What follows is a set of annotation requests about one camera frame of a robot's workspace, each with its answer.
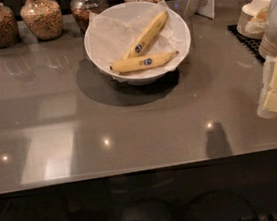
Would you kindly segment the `yellow banana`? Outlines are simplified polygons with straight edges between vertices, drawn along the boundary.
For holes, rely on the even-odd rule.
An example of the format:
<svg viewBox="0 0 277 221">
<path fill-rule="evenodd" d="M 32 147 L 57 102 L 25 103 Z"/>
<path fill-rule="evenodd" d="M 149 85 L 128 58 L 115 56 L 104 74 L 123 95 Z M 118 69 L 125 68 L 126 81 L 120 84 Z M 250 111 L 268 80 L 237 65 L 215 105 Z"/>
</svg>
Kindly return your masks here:
<svg viewBox="0 0 277 221">
<path fill-rule="evenodd" d="M 167 64 L 178 52 L 161 52 L 160 54 L 143 55 L 142 57 L 127 58 L 114 62 L 110 69 L 117 73 L 136 72 L 152 69 Z"/>
<path fill-rule="evenodd" d="M 168 11 L 158 13 L 149 24 L 141 31 L 138 38 L 134 40 L 131 46 L 124 53 L 122 59 L 139 57 L 144 53 L 144 50 L 149 46 L 152 40 L 163 29 L 168 19 Z"/>
</svg>

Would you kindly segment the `black rubber mat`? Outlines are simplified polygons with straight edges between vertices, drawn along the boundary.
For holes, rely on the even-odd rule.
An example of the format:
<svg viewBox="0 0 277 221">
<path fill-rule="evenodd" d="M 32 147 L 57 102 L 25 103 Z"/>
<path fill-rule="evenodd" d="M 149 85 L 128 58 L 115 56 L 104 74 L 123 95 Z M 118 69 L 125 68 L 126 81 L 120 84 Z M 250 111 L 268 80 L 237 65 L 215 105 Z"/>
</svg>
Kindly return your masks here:
<svg viewBox="0 0 277 221">
<path fill-rule="evenodd" d="M 240 42 L 240 44 L 246 47 L 260 64 L 264 64 L 265 60 L 262 55 L 259 54 L 259 47 L 261 42 L 260 39 L 253 39 L 243 36 L 237 30 L 236 24 L 228 26 L 227 31 L 229 31 L 234 36 L 234 38 Z"/>
</svg>

